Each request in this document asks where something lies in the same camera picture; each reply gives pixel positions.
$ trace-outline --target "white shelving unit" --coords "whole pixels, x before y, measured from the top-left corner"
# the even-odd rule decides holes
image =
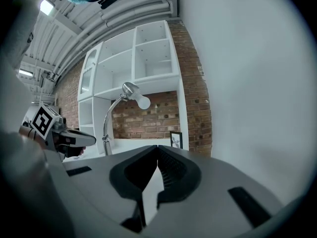
[[[105,115],[111,101],[122,93],[124,82],[135,83],[144,95],[167,91],[184,95],[179,91],[180,81],[177,54],[166,21],[141,25],[100,43],[87,53],[80,77],[80,130],[95,136],[94,147],[102,154]],[[111,121],[108,134],[113,138]]]

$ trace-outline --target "ceiling light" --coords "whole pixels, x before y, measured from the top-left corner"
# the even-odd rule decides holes
[[[33,77],[33,72],[27,71],[27,70],[23,70],[23,69],[19,69],[19,74],[23,74],[23,75],[27,75],[30,77]]]
[[[50,12],[53,10],[53,8],[54,8],[54,5],[52,5],[47,0],[43,0],[43,2],[41,3],[40,10],[48,16]]]

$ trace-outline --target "ceiling pipe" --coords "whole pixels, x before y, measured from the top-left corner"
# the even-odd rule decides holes
[[[81,56],[83,53],[85,53],[85,50],[90,48],[93,44],[99,42],[100,40],[104,39],[107,35],[110,35],[111,33],[117,31],[118,29],[125,27],[127,25],[133,24],[135,22],[141,21],[141,20],[145,20],[148,18],[152,18],[152,17],[158,17],[158,16],[163,16],[163,15],[168,15],[168,14],[172,14],[172,11],[164,11],[164,12],[158,12],[158,13],[154,13],[154,14],[149,14],[146,16],[142,16],[139,18],[135,18],[132,19],[130,21],[125,22],[124,24],[120,24],[117,27],[112,28],[110,31],[104,33],[103,35],[99,36],[97,39],[95,39],[92,43],[90,43],[89,45],[87,45],[83,50],[81,50],[69,63],[67,66],[65,66],[64,70],[60,73],[59,77],[66,71],[67,68],[70,67],[70,65],[76,61],[76,59],[78,59],[79,56]]]
[[[137,14],[141,14],[144,12],[149,12],[149,11],[153,11],[153,10],[158,10],[158,9],[165,9],[165,8],[169,8],[169,3],[166,0],[162,0],[163,3],[161,4],[153,4],[153,5],[149,5],[149,6],[143,6],[141,8],[135,9],[133,11],[129,11],[111,21],[109,21],[107,24],[105,24],[104,26],[102,26],[101,28],[99,28],[97,31],[95,31],[94,33],[92,33],[88,38],[86,38],[83,42],[81,42],[77,48],[75,49],[75,51],[68,56],[68,58],[66,59],[66,61],[64,62],[64,65],[67,65],[69,63],[69,61],[72,59],[72,57],[79,52],[80,50],[82,50],[82,48],[92,39],[94,39],[96,36],[98,36],[100,33],[104,32],[107,28],[112,27],[113,25],[119,23],[120,21],[126,20],[131,16],[135,16]],[[58,72],[56,73],[54,80],[56,81],[58,79],[58,76],[61,74],[62,71],[64,71],[65,66],[62,66]]]
[[[89,33],[90,31],[92,31],[94,28],[96,28],[97,26],[99,26],[103,21],[106,21],[107,19],[109,19],[112,15],[118,14],[121,11],[127,10],[129,8],[131,8],[132,6],[137,6],[139,4],[145,3],[147,1],[151,1],[151,0],[132,0],[131,2],[127,2],[124,3],[122,6],[119,6],[118,9],[114,9],[113,13],[107,13],[103,16],[101,16],[100,18],[98,18],[97,20],[95,20],[91,25],[89,25],[86,29],[84,29],[75,39],[74,41],[68,46],[67,50],[64,52],[64,54],[62,55],[62,57],[58,60],[58,63],[56,64],[53,73],[50,74],[50,79],[53,78],[57,78],[59,73],[57,73],[58,68],[60,66],[60,64],[62,63],[62,61],[65,59],[65,57],[68,55],[68,53],[74,48],[74,46],[80,41],[80,39],[82,39],[82,37],[84,35],[86,35],[87,33]]]

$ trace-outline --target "picture frame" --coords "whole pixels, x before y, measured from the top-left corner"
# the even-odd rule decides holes
[[[170,146],[178,149],[183,149],[183,133],[170,131]]]

